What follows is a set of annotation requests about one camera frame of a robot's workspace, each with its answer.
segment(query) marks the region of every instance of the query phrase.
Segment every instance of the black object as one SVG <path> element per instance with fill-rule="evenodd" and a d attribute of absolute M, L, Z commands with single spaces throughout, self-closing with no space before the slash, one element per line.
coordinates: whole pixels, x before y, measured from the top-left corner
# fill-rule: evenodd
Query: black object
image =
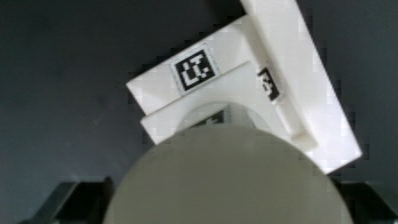
<path fill-rule="evenodd" d="M 336 183 L 355 224 L 392 224 L 396 213 L 366 183 Z"/>
<path fill-rule="evenodd" d="M 60 183 L 26 224 L 101 224 L 113 194 L 110 178 L 103 182 Z"/>

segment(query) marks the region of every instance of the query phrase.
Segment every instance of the black square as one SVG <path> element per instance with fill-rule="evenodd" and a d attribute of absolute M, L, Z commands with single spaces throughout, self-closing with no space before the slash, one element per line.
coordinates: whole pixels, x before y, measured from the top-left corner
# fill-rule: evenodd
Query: black square
<path fill-rule="evenodd" d="M 270 101 L 273 102 L 280 92 L 277 89 L 277 85 L 275 85 L 275 81 L 270 75 L 270 70 L 268 68 L 263 69 L 263 71 L 259 72 L 257 76 L 261 77 L 261 81 L 263 81 L 263 88 L 264 88 L 264 93 L 268 95 Z"/>
<path fill-rule="evenodd" d="M 197 51 L 174 66 L 183 90 L 188 91 L 215 77 L 215 69 L 211 67 L 206 51 Z"/>

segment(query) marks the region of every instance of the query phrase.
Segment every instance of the gray wall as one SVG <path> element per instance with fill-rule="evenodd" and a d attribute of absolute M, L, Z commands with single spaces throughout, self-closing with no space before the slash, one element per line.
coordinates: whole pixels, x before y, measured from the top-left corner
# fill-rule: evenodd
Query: gray wall
<path fill-rule="evenodd" d="M 334 175 L 396 203 L 398 1 L 298 4 L 366 151 Z M 119 183 L 151 146 L 124 83 L 240 15 L 236 0 L 0 0 L 2 223 L 60 181 Z"/>

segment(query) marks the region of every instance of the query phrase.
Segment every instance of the dark background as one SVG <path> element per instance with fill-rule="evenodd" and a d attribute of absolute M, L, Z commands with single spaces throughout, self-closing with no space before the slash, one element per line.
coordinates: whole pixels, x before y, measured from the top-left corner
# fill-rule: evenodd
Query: dark background
<path fill-rule="evenodd" d="M 398 1 L 298 0 L 364 150 L 332 175 L 398 208 Z M 126 82 L 243 15 L 238 0 L 0 0 L 0 222 L 151 147 Z"/>

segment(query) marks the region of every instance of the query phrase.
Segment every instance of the gray object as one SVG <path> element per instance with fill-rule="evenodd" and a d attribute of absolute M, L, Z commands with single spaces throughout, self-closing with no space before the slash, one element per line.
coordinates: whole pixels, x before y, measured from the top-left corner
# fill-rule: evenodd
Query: gray object
<path fill-rule="evenodd" d="M 352 223 L 318 167 L 268 133 L 188 129 L 149 150 L 110 203 L 105 224 Z"/>

